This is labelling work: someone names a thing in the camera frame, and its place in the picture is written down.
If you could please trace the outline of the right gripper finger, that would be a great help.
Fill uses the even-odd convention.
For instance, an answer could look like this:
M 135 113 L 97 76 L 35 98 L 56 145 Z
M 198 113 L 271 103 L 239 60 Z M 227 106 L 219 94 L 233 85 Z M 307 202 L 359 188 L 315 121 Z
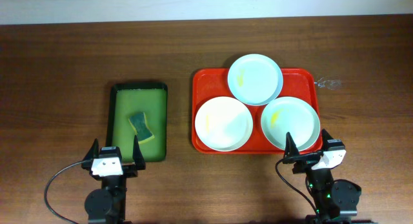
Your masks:
M 299 150 L 296 147 L 296 144 L 290 134 L 290 132 L 286 133 L 286 143 L 285 143 L 285 151 L 284 151 L 284 159 L 291 158 L 299 155 Z
M 321 149 L 322 151 L 327 151 L 330 148 L 331 143 L 329 140 L 332 140 L 332 137 L 325 129 L 321 131 L 321 137 L 323 142 Z

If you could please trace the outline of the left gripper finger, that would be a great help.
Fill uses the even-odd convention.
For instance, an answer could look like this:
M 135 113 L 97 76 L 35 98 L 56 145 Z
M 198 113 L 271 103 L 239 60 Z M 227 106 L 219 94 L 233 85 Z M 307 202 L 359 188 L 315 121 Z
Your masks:
M 137 135 L 134 136 L 132 158 L 134 160 L 135 166 L 145 166 L 145 159 L 139 148 L 139 141 L 138 141 Z
M 94 139 L 94 142 L 92 143 L 92 146 L 90 147 L 90 149 L 84 156 L 83 161 L 93 160 L 97 158 L 98 155 L 99 155 L 99 142 L 98 142 L 98 139 Z

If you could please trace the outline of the green yellow sponge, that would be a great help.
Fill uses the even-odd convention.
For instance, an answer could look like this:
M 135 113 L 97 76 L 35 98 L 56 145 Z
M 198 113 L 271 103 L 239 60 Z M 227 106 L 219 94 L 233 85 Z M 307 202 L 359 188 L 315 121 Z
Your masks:
M 137 136 L 139 144 L 143 144 L 154 139 L 154 134 L 148 127 L 148 121 L 144 112 L 138 112 L 130 116 L 128 121 Z

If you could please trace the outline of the pale green plate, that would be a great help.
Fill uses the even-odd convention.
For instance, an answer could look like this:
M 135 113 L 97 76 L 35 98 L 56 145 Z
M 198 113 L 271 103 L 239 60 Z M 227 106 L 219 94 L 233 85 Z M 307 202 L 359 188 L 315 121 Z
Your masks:
M 309 149 L 318 139 L 321 124 L 317 112 L 296 97 L 279 97 L 271 101 L 261 114 L 261 129 L 266 139 L 280 150 L 286 147 L 290 133 L 297 149 Z

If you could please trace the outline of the cream white plate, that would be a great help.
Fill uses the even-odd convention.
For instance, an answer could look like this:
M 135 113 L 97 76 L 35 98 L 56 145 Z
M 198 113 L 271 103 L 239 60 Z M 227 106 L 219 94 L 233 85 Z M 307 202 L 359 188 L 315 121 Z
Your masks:
M 230 152 L 242 147 L 252 135 L 249 109 L 233 97 L 219 96 L 203 103 L 196 112 L 194 127 L 208 148 Z

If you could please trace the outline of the light blue plate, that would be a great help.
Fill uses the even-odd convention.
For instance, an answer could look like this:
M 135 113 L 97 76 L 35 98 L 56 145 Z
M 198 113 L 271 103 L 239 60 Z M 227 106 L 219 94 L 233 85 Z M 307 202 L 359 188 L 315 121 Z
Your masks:
M 279 65 L 261 54 L 247 54 L 229 68 L 227 83 L 232 95 L 246 105 L 266 105 L 277 98 L 283 88 Z

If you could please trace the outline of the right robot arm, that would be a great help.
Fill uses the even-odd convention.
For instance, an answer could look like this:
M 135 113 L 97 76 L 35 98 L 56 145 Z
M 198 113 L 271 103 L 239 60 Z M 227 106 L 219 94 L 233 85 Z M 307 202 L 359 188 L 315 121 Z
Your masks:
M 350 223 L 356 216 L 361 187 L 345 179 L 334 179 L 332 169 L 339 166 L 347 153 L 342 140 L 321 131 L 321 149 L 301 154 L 290 133 L 286 134 L 283 164 L 293 164 L 294 174 L 305 174 L 305 186 L 312 199 L 303 196 L 315 214 L 305 223 Z

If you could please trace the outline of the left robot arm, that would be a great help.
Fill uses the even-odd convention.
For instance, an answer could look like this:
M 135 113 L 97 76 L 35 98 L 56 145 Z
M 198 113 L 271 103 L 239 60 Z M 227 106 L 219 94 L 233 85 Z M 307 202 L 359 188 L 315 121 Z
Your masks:
M 126 181 L 136 178 L 146 169 L 145 159 L 139 148 L 137 136 L 132 148 L 133 163 L 123 164 L 119 147 L 99 148 L 95 140 L 83 158 L 81 168 L 101 182 L 101 188 L 89 193 L 85 199 L 85 211 L 91 224 L 124 224 L 126 219 Z

